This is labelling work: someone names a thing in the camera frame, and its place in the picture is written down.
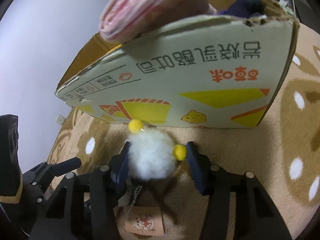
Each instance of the black device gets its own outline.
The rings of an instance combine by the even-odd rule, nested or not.
[[[127,190],[129,142],[109,165],[88,174],[77,176],[71,172],[81,166],[75,157],[58,164],[42,162],[22,175],[17,157],[17,116],[0,117],[0,137],[0,235],[4,239],[121,239],[113,208]],[[186,146],[196,189],[210,196],[200,240],[226,238],[230,192],[236,192],[235,240],[292,239],[276,206],[252,172],[226,172],[212,165],[193,142]],[[65,173],[46,199],[44,193],[53,178]],[[85,192],[90,193],[86,202]]]

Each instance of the pink object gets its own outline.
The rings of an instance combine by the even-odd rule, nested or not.
[[[107,42],[124,43],[208,10],[207,0],[110,0],[101,16],[100,35]]]

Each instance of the cardboard box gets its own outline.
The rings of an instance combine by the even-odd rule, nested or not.
[[[235,0],[209,0],[218,10]],[[98,34],[81,49],[55,95],[110,123],[257,126],[295,51],[299,22],[272,0],[268,18],[197,16],[124,45]]]

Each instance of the pink paper tag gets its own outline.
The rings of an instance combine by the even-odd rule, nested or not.
[[[129,206],[123,207],[126,215]],[[127,215],[125,230],[143,236],[163,236],[162,215],[159,207],[134,206]]]

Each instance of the white wall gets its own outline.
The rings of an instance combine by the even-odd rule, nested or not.
[[[108,0],[14,0],[0,21],[0,115],[19,116],[22,172],[45,161],[70,107],[56,85]]]

